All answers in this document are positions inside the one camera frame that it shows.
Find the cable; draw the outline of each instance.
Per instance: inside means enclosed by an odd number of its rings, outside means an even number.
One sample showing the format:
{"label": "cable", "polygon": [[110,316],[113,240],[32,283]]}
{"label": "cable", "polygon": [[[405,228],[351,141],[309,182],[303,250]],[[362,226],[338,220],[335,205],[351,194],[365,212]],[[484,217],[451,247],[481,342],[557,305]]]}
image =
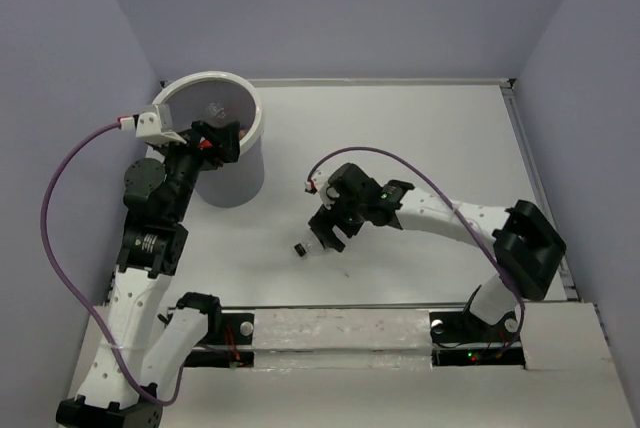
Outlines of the cable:
{"label": "cable", "polygon": [[203,343],[198,343],[194,349],[191,351],[191,353],[211,353],[213,355],[220,355],[220,356],[225,356],[229,353],[229,350],[221,350],[219,348],[216,348],[214,346],[211,345],[207,345],[207,344],[203,344]]}
{"label": "cable", "polygon": [[493,337],[489,337],[489,342],[487,346],[485,346],[484,350],[482,350],[478,355],[476,355],[476,364],[479,364],[484,359],[484,354],[491,349],[491,343],[493,343]]}
{"label": "cable", "polygon": [[505,338],[504,334],[502,333],[502,330],[498,330],[498,335],[500,335],[500,341],[502,341],[502,348],[500,348],[500,350],[493,356],[494,359],[499,359],[502,357],[502,355],[504,354],[505,351],[507,351],[507,349],[505,348],[507,346],[507,339]]}
{"label": "cable", "polygon": [[231,326],[227,325],[227,332],[229,333],[229,341],[231,342],[231,348],[233,349],[233,356],[236,361],[240,361],[240,353],[238,353],[238,348],[236,347],[236,340],[233,336],[233,331],[231,330]]}
{"label": "cable", "polygon": [[502,283],[504,283],[507,289],[511,293],[513,293],[513,296],[515,296],[516,301],[518,302],[518,306],[520,306],[520,322],[518,323],[518,328],[514,332],[509,342],[499,351],[498,354],[502,354],[505,351],[507,351],[518,340],[518,337],[520,336],[520,332],[522,331],[522,326],[524,325],[525,306],[524,306],[524,300],[522,298],[522,295],[520,294],[520,290],[518,289],[518,285],[514,281],[513,277],[509,274],[509,272],[505,270],[502,266],[500,266],[498,261],[493,257],[493,255],[489,251],[489,248],[487,248],[483,243],[482,239],[480,238],[480,235],[476,233],[476,230],[473,229],[473,227],[469,224],[469,222],[464,217],[464,215],[460,213],[460,211],[458,211],[458,209],[455,207],[451,199],[447,195],[445,195],[444,192],[440,188],[438,188],[438,186],[433,181],[431,181],[431,179],[427,175],[422,173],[420,170],[418,170],[415,166],[413,166],[408,161],[405,161],[403,158],[399,157],[398,155],[394,155],[389,151],[382,150],[380,148],[373,148],[370,146],[348,146],[346,148],[341,148],[332,153],[329,153],[327,156],[323,157],[320,161],[318,161],[313,166],[313,168],[311,168],[311,171],[307,176],[307,181],[311,181],[313,174],[327,160],[333,158],[334,156],[340,155],[342,153],[348,153],[350,151],[368,151],[371,153],[377,153],[379,155],[384,155],[394,159],[398,163],[404,165],[406,168],[411,170],[418,178],[420,178],[427,185],[429,185],[431,189],[435,191],[436,194],[440,197],[440,199],[444,202],[444,204],[447,205],[453,211],[456,217],[460,220],[460,223],[462,223],[462,226],[464,226],[465,229],[469,232],[469,235],[471,236],[471,238],[473,238],[473,241],[476,243],[476,245],[478,245],[478,248],[480,248],[480,251],[484,253],[484,255],[487,257],[489,262],[496,269],[496,271],[498,272],[498,275],[500,276],[500,279],[502,280]]}
{"label": "cable", "polygon": [[142,386],[138,384],[135,377],[131,374],[131,371],[129,371],[129,368],[127,367],[127,364],[124,361],[124,358],[122,357],[122,353],[120,352],[120,349],[116,348],[118,343],[114,338],[113,334],[111,333],[111,331],[109,330],[109,326],[107,325],[107,323],[100,316],[100,313],[96,311],[96,309],[93,307],[91,302],[80,292],[80,290],[73,284],[73,282],[66,275],[64,270],[60,267],[58,260],[53,254],[53,250],[51,248],[51,241],[49,240],[49,227],[47,224],[49,204],[51,202],[51,195],[53,193],[53,189],[55,188],[56,184],[58,183],[58,180],[62,176],[62,173],[66,169],[67,165],[71,162],[71,160],[80,152],[80,150],[82,150],[82,148],[84,148],[86,145],[88,145],[93,140],[98,138],[100,135],[108,131],[116,130],[119,128],[120,128],[120,123],[118,122],[118,123],[111,123],[107,126],[104,126],[103,128],[100,128],[97,131],[94,131],[89,136],[87,136],[84,140],[78,143],[69,152],[69,154],[64,157],[64,159],[60,163],[60,166],[58,166],[58,168],[56,168],[56,171],[53,173],[53,176],[51,177],[51,181],[49,181],[49,185],[47,186],[47,190],[45,191],[44,198],[42,200],[42,208],[40,209],[40,236],[42,237],[42,245],[44,246],[44,251],[47,255],[47,258],[49,259],[49,263],[51,263],[51,266],[53,267],[53,271],[55,271],[56,275],[58,275],[58,278],[60,278],[60,281],[62,281],[64,286],[67,287],[67,289],[71,292],[71,294],[80,302],[80,304],[85,308],[85,310],[87,310],[91,318],[95,320],[98,327],[100,328],[100,331],[102,332],[102,335],[105,337],[107,342],[111,345],[111,352],[113,353],[113,356],[116,359],[118,368],[120,368],[120,371],[122,371],[122,375],[125,377],[125,379],[129,383],[131,388],[146,401],[149,401],[151,403],[154,403],[160,406],[169,406],[169,405],[172,405],[178,398],[178,393],[180,391],[180,384],[182,381],[183,367],[180,367],[180,371],[178,372],[175,392],[173,393],[173,396],[171,397],[170,400],[167,400],[167,401],[159,400],[158,398],[147,393],[144,390],[144,388],[142,388]]}

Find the small black object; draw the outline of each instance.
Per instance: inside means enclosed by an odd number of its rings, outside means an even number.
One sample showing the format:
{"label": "small black object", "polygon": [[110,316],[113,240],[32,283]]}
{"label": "small black object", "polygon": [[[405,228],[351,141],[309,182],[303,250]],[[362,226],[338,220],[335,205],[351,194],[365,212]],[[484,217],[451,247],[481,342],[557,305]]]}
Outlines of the small black object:
{"label": "small black object", "polygon": [[67,428],[158,428],[162,407],[139,401],[133,406],[119,409],[118,403],[108,408],[85,405],[84,397],[60,402],[56,422]]}
{"label": "small black object", "polygon": [[162,324],[166,327],[169,322],[171,321],[169,318],[167,318],[166,316],[164,316],[162,313],[158,313],[157,315],[158,320],[160,320],[162,322]]}
{"label": "small black object", "polygon": [[296,253],[298,253],[298,256],[300,258],[302,258],[303,256],[305,256],[307,254],[307,250],[305,249],[304,246],[302,246],[301,243],[298,243],[297,245],[295,245],[293,247],[294,250],[296,250]]}

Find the gray wall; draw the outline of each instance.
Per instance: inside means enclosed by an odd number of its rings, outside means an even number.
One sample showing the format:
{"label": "gray wall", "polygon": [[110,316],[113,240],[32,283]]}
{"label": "gray wall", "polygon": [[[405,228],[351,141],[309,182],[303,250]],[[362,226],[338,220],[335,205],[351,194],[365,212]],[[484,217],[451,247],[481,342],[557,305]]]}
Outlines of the gray wall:
{"label": "gray wall", "polygon": [[162,78],[515,76],[560,0],[118,0]]}
{"label": "gray wall", "polygon": [[517,85],[581,294],[640,421],[640,0],[564,0]]}
{"label": "gray wall", "polygon": [[[86,315],[47,264],[38,214],[68,150],[156,88],[115,0],[0,0],[0,413],[5,427],[54,426]],[[122,223],[122,173],[135,141],[114,132],[73,162],[54,195],[53,245],[94,300]]]}

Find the metal frame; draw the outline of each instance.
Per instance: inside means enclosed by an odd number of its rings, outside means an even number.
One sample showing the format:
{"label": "metal frame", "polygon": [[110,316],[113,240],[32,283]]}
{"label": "metal frame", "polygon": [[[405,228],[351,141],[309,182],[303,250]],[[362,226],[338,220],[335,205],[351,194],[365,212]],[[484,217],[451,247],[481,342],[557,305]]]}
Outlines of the metal frame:
{"label": "metal frame", "polygon": [[[544,184],[542,183],[540,172],[538,171],[533,152],[531,151],[531,145],[529,144],[522,119],[520,118],[513,87],[508,83],[507,86],[501,85],[500,90],[502,91],[502,98],[504,100],[507,113],[509,114],[509,118],[511,119],[511,126],[513,126],[513,132],[516,136],[518,147],[520,148],[522,160],[524,161],[524,166],[527,170],[527,175],[529,176],[529,181],[531,182],[536,202],[538,203],[540,210],[555,227],[556,223],[553,219],[553,213],[544,189]],[[565,293],[567,294],[567,300],[581,300],[566,259],[562,260],[558,272],[560,273],[560,279],[562,280],[562,285],[564,286]]]}
{"label": "metal frame", "polygon": [[[174,80],[162,80],[165,88]],[[286,86],[469,86],[498,85],[510,86],[508,78],[257,78],[249,82],[256,88],[276,88]]]}

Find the screw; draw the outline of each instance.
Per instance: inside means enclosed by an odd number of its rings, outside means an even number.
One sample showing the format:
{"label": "screw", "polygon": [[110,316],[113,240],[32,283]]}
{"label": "screw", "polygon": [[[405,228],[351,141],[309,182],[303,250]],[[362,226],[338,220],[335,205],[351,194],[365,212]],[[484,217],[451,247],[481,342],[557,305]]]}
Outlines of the screw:
{"label": "screw", "polygon": [[504,328],[509,333],[515,333],[516,330],[518,329],[518,322],[516,320],[514,320],[513,318],[509,318],[508,320],[505,320]]}
{"label": "screw", "polygon": [[249,336],[253,333],[253,323],[250,321],[243,321],[240,325],[240,334],[242,336]]}
{"label": "screw", "polygon": [[434,335],[441,335],[444,333],[444,322],[442,320],[433,320],[431,323],[431,332]]}

